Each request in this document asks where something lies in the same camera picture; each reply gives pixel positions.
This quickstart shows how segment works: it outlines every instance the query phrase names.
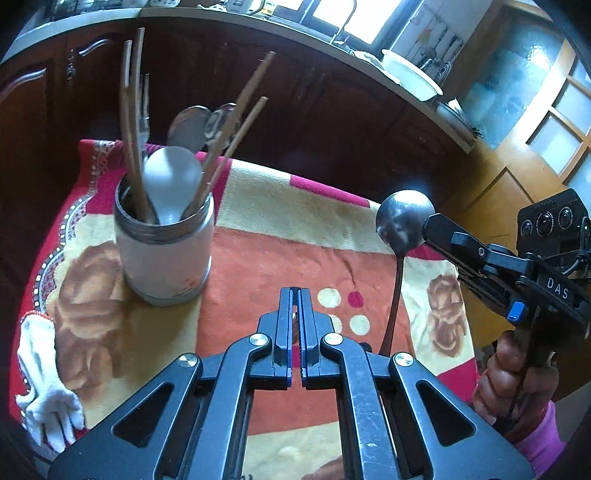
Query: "utensil holder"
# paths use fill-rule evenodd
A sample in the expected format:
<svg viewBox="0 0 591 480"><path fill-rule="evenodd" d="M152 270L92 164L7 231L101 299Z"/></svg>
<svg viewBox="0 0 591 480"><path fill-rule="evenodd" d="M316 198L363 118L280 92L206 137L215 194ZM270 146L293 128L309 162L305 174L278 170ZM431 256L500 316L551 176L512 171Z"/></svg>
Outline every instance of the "utensil holder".
<svg viewBox="0 0 591 480"><path fill-rule="evenodd" d="M136 220L127 176L115 190L115 236L125 278L146 302L168 306L191 300L205 287L212 265L213 197L172 225Z"/></svg>

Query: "cloth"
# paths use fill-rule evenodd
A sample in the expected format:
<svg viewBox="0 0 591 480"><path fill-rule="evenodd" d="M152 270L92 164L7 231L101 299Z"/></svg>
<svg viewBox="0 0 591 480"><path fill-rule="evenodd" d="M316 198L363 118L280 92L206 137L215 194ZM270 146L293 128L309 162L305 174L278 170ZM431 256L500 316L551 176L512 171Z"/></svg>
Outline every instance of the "cloth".
<svg viewBox="0 0 591 480"><path fill-rule="evenodd" d="M55 349L56 330L53 322L29 313L21 322L18 365L30 391L16 395L15 401L24 413L24 427L38 445L44 440L57 453L66 449L66 442L76 441L74 428L84 428L80 400L59 379Z"/></svg>
<svg viewBox="0 0 591 480"><path fill-rule="evenodd" d="M515 444L534 467L536 476L550 468L564 450L564 445L558 436L556 406L552 401L548 403L542 423L529 436Z"/></svg>
<svg viewBox="0 0 591 480"><path fill-rule="evenodd" d="M121 145L82 141L79 151L79 178L39 253L21 311L54 319L60 378L80 397L88 427L179 354L213 355L250 335L262 314L277 309L281 287L310 288L314 309L329 314L336 331L379 349L396 262L375 233L376 203L232 160L213 191L213 263L203 294L151 307L125 284L115 245ZM456 277L430 248L409 254L392 351L412 353L468 400L478 375ZM296 370L288 391L256 393L246 479L300 480L340 455L334 393L299 383ZM11 391L20 389L14 369Z"/></svg>

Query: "pink sleeve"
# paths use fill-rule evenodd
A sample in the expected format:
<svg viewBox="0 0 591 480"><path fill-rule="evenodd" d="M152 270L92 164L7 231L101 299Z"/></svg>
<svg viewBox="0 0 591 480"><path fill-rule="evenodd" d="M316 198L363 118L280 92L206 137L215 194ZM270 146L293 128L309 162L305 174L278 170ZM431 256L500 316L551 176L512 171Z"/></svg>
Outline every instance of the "pink sleeve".
<svg viewBox="0 0 591 480"><path fill-rule="evenodd" d="M558 436L553 402L548 403L542 423L528 437L516 443L515 447L530 461L537 476L550 468L564 449L564 442Z"/></svg>

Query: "chopstick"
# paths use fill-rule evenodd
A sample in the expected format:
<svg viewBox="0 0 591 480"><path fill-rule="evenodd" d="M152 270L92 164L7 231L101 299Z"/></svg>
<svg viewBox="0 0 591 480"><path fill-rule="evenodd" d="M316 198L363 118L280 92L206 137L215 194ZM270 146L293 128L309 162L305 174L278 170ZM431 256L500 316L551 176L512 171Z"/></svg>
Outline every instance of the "chopstick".
<svg viewBox="0 0 591 480"><path fill-rule="evenodd" d="M201 179L201 183L199 184L199 188L197 189L197 193L195 198L189 205L189 214L194 213L197 209L201 207L201 204L198 203L199 199L203 196L203 192L207 189L207 184L210 183L211 178L213 176L213 172L216 167L216 160L222 154L223 146L226 144L228 138L232 136L234 129L236 128L236 123L238 119L242 115L242 112L246 108L252 94L260 84L265 72L269 68L269 65L273 61L275 57L275 52L270 51L267 53L261 64L256 68L255 73L252 74L251 78L248 80L245 87L240 92L238 99L236 100L236 107L230 114L230 117L224 123L222 127L222 132L220 133L217 141L213 145L213 147L207 152L207 157L203 162L203 177Z"/></svg>
<svg viewBox="0 0 591 480"><path fill-rule="evenodd" d="M139 67L145 29L139 28L135 42L128 40L124 45L119 85L119 122L124 143L125 167L127 169L132 199L138 220L150 221L150 204L142 179L142 151L139 144Z"/></svg>
<svg viewBox="0 0 591 480"><path fill-rule="evenodd" d="M204 190L203 194L199 197L199 200L197 202L198 205L203 205L205 203L205 199L207 198L207 195L209 195L212 192L213 188L215 187L215 185L217 183L219 176L222 174L223 169L228 164L228 160L230 158L232 158L232 155L234 154L234 152L236 151L236 149L240 145L240 142L242 141L242 139L244 138L244 136L248 132L248 129L254 123L258 114L261 113L261 110L263 109L263 107L267 103L267 100L268 100L267 97L259 98L258 102L255 104L255 106L252 108L252 110L250 111L250 113L246 117L246 120L244 120L244 123L240 127L240 130L238 130L238 132L234 136L234 139L232 140L232 143L230 144L230 146L228 147L228 149L224 153L222 160L219 162L219 164L217 164L216 169L213 171L212 178L207 182L206 189Z"/></svg>

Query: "faucet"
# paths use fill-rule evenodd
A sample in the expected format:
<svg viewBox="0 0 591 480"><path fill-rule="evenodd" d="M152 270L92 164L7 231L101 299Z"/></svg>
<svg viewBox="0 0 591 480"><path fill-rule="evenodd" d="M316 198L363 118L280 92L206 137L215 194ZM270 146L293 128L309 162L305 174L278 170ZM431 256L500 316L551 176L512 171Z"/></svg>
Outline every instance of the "faucet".
<svg viewBox="0 0 591 480"><path fill-rule="evenodd" d="M357 10L357 0L353 0L353 10L351 10L351 13L347 17L347 20L345 20L345 23L339 28L338 32L335 33L334 36L330 39L329 45L332 45L333 43L335 43L335 40L338 38L338 36L341 34L341 32L345 29L345 27L347 26L347 24L351 20L351 17L355 13L355 10Z"/></svg>

